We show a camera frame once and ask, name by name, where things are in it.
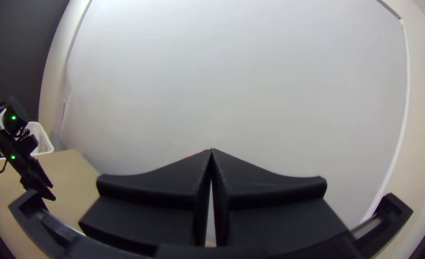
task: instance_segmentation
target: beige tabletop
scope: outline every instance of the beige tabletop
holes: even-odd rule
[[[79,219],[98,198],[98,172],[75,150],[55,152],[37,157],[53,183],[51,190],[56,201],[44,200],[49,211],[67,225],[81,231]],[[32,243],[12,216],[8,205],[25,190],[19,183],[19,174],[8,164],[0,174],[0,236],[18,259],[47,258]]]

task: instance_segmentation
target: robotic arm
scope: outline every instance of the robotic arm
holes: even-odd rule
[[[10,98],[0,105],[0,153],[21,176],[21,184],[26,189],[36,190],[43,198],[56,200],[49,188],[53,185],[37,159],[30,153],[38,146],[38,140],[26,129],[29,117],[20,103]]]

